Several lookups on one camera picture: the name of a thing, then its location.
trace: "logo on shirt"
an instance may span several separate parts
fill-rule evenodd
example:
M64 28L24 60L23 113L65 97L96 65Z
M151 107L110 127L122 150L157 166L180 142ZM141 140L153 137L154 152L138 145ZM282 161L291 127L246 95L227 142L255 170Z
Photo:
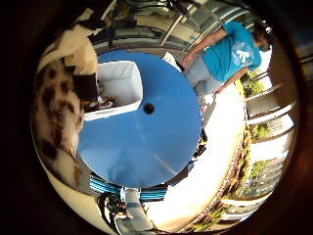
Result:
M236 54L239 55L239 58L242 61L242 63L245 63L246 62L246 58L250 57L250 53L249 52L242 51L242 50L237 50Z

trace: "white box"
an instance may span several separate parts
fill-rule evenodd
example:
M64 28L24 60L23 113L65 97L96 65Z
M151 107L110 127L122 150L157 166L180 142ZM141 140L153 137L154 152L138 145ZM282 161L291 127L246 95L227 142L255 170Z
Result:
M102 63L98 66L97 76L105 86L103 93L99 95L114 97L114 106L86 113L85 120L108 118L138 109L143 100L143 85L136 63L131 61Z

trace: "man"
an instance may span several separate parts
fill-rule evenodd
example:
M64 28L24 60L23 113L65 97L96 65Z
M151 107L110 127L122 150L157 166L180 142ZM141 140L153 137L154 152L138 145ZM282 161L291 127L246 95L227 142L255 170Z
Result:
M240 23L224 23L188 52L183 60L186 77L192 83L197 96L220 94L227 86L248 71L261 65L260 50L267 51L273 43L269 27L255 23L253 32ZM189 66L194 56L207 48Z

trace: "table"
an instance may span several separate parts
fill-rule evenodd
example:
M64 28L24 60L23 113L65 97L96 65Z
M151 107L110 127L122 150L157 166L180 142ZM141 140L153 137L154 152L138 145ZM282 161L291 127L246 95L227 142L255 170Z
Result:
M155 55L112 51L99 63L133 61L143 100L136 111L85 121L78 154L112 184L148 188L178 174L201 136L200 104L187 78Z

